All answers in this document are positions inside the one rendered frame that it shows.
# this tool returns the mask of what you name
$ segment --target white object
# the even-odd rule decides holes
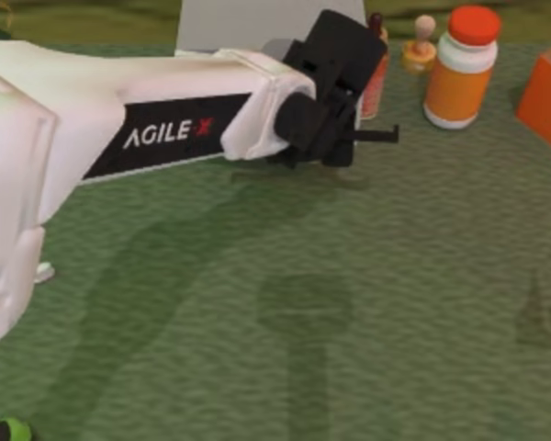
[[[37,273],[35,274],[35,285],[46,282],[55,276],[55,268],[50,262],[41,262],[37,266]]]
[[[274,120],[295,92],[315,97],[314,83],[259,52],[106,59],[0,41],[0,339],[30,301],[41,225],[118,132],[125,104],[250,94],[220,139],[227,159],[254,159],[287,147]]]
[[[472,76],[482,75],[493,67],[497,58],[498,43],[496,41],[492,41],[485,46],[468,46],[455,40],[447,31],[439,39],[437,46],[437,62],[439,66],[435,65],[434,68],[444,69],[444,75],[452,76],[454,82],[458,82],[461,87],[466,88],[468,86],[465,80],[466,76],[471,78]],[[472,81],[471,83],[470,87],[478,87],[477,82]],[[478,92],[483,95],[484,90],[481,89]],[[452,92],[455,92],[455,90],[444,92],[452,95]],[[461,96],[468,99],[468,95],[465,92],[461,92],[461,89],[452,96]],[[423,109],[424,114],[432,124],[447,130],[460,130],[467,127],[476,119],[479,111],[479,109],[476,109],[475,114],[466,119],[452,119],[448,118],[447,115],[438,115],[436,111],[431,110],[431,106],[427,103],[427,100],[423,104]]]
[[[324,9],[365,25],[363,0],[182,0],[176,48],[260,51],[271,40],[304,40]]]

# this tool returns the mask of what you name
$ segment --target bottle with dark cap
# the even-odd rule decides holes
[[[367,27],[388,44],[388,31],[384,28],[384,17],[380,13],[375,12],[369,16]],[[373,119],[377,115],[379,102],[382,97],[382,90],[384,88],[388,60],[389,57],[388,54],[386,54],[369,80],[369,84],[363,95],[361,119]]]

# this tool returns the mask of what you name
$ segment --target orange label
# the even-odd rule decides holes
[[[431,72],[424,103],[441,119],[470,119],[479,112],[491,73],[491,69],[482,73],[459,73],[437,60]]]

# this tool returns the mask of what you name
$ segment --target white robotic arm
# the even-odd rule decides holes
[[[355,105],[385,50],[331,11],[284,62],[236,50],[105,59],[0,41],[0,339],[28,306],[41,226],[79,184],[217,155],[348,165]]]

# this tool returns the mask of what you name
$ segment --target bright green object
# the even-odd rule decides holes
[[[31,441],[30,426],[17,418],[0,419],[0,441]]]

